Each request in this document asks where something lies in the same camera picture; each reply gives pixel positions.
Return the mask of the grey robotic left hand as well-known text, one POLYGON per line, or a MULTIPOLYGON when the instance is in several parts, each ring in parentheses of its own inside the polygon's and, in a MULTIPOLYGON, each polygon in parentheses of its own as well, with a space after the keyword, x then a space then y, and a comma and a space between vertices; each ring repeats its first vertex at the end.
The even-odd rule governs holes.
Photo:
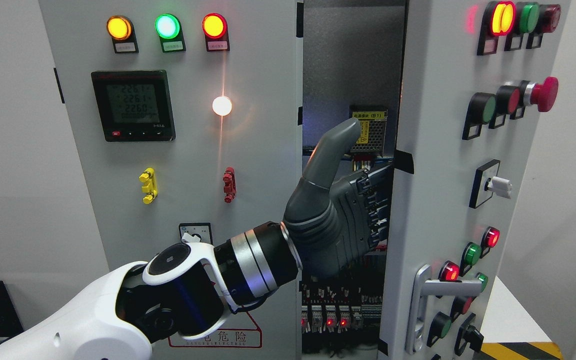
POLYGON ((283 223, 302 268, 316 278, 335 276, 389 236, 393 166, 335 180, 361 129, 350 118, 324 133, 285 208, 283 223))

